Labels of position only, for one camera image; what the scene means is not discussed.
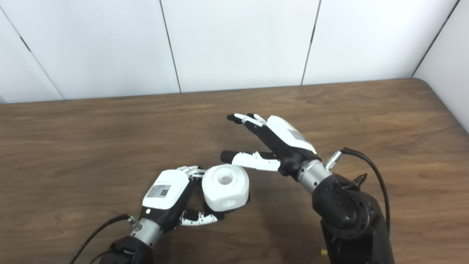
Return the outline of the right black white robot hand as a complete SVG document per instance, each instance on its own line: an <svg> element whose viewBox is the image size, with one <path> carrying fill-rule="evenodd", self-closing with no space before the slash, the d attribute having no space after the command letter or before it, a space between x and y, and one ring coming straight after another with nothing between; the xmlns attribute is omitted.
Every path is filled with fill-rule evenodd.
<svg viewBox="0 0 469 264"><path fill-rule="evenodd" d="M246 115L234 113L228 115L227 119L244 125L270 149L270 152L246 153L225 150L221 152L221 161L226 164L280 172L283 176L296 179L304 164L321 160L315 148L303 137L303 134L283 118L272 115L265 120L253 113Z"/></svg>

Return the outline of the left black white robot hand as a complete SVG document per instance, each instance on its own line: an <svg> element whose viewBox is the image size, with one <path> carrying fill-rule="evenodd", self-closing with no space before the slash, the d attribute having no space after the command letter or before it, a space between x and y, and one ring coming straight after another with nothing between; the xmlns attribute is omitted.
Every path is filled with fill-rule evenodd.
<svg viewBox="0 0 469 264"><path fill-rule="evenodd" d="M204 204L202 212L186 208L194 190L201 185L205 172L199 166L162 171L143 198L139 218L156 223L163 234L179 226L222 221L225 213L215 212L207 204Z"/></svg>

